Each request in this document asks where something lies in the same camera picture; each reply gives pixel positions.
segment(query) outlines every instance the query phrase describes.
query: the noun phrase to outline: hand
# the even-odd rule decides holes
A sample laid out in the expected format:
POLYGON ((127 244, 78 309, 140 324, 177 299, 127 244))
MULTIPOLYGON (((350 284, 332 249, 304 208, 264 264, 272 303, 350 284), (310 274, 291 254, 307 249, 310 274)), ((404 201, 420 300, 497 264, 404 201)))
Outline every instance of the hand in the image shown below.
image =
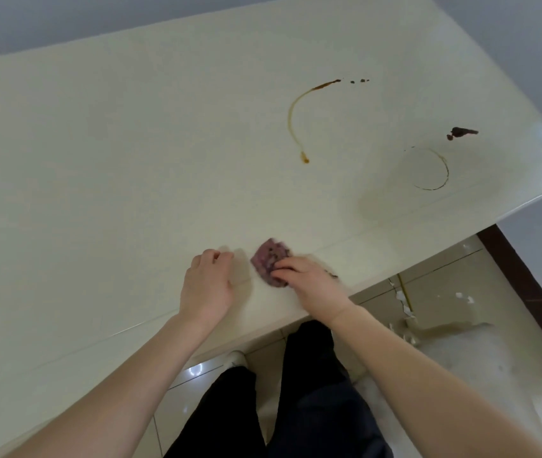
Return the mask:
POLYGON ((232 252, 207 249, 195 256, 186 270, 178 315, 212 330, 233 304, 229 283, 232 252))
POLYGON ((341 284, 320 265, 305 257, 289 257, 275 264, 271 275, 286 281, 297 292, 303 308, 318 321, 330 323, 354 306, 341 284))

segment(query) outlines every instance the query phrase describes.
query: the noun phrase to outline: dark brown baseboard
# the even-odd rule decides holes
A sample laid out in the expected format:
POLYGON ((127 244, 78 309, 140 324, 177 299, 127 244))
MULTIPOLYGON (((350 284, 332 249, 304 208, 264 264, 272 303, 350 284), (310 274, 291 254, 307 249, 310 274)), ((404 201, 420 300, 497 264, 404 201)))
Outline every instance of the dark brown baseboard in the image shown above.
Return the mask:
POLYGON ((542 329, 542 287, 540 284, 497 225, 486 228, 477 236, 542 329))

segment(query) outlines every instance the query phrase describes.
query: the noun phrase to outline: right hand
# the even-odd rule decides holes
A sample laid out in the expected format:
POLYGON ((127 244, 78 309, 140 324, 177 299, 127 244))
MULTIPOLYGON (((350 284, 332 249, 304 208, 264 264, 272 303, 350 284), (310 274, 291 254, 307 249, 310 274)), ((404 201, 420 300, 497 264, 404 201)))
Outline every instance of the right hand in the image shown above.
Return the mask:
POLYGON ((286 281, 297 292, 303 308, 326 326, 343 310, 355 305, 336 279, 305 257, 280 260, 275 268, 271 276, 286 281))

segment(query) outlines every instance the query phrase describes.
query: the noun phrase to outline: person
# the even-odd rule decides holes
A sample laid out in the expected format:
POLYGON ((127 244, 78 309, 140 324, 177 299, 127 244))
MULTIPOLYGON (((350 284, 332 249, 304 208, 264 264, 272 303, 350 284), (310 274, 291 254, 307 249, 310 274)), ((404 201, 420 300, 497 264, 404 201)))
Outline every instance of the person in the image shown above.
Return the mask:
MULTIPOLYGON (((178 313, 9 456, 131 457, 172 381, 231 307, 232 258, 211 249, 194 257, 178 313)), ((255 375, 233 356, 166 457, 391 457, 337 361, 330 330, 359 356, 422 456, 542 457, 541 442, 353 304, 321 266, 290 257, 272 275, 314 318, 288 338, 272 439, 266 445, 258 425, 255 375)))

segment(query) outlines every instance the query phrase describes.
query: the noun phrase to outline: left hand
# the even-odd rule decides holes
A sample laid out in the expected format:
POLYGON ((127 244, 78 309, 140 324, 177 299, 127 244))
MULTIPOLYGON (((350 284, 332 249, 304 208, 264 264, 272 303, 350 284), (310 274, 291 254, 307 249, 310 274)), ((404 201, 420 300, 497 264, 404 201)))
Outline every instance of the left hand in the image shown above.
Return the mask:
POLYGON ((212 330, 233 304, 232 252, 206 249, 192 259, 180 294, 179 315, 212 330))

